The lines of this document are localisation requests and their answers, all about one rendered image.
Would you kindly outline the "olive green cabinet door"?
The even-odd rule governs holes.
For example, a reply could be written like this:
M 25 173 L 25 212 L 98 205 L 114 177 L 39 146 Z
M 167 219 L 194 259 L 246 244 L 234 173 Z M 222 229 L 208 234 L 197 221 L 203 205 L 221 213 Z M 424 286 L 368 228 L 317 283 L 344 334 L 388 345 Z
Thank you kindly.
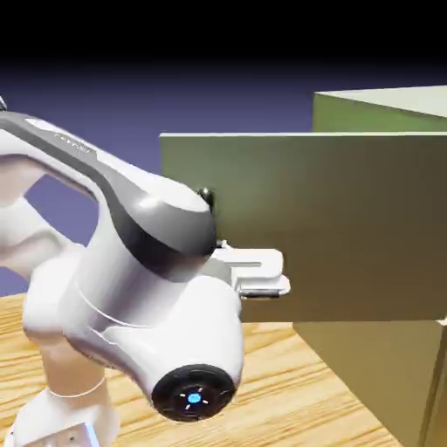
M 216 198 L 219 235 L 274 248 L 262 321 L 447 317 L 447 132 L 162 134 L 162 173 Z

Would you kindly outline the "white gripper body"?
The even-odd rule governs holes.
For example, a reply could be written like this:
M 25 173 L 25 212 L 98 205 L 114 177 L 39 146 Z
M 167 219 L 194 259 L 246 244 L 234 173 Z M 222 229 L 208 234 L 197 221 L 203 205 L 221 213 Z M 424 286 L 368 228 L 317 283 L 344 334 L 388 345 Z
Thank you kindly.
M 275 249 L 217 248 L 217 259 L 231 268 L 236 279 L 275 279 L 283 271 L 283 254 Z

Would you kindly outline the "olive green lower door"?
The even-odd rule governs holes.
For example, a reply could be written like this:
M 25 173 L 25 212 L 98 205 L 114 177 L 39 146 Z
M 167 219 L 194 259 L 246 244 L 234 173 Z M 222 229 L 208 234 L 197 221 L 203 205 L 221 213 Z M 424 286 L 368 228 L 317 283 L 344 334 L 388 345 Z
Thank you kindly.
M 437 325 L 441 339 L 425 412 L 423 447 L 447 447 L 447 317 Z

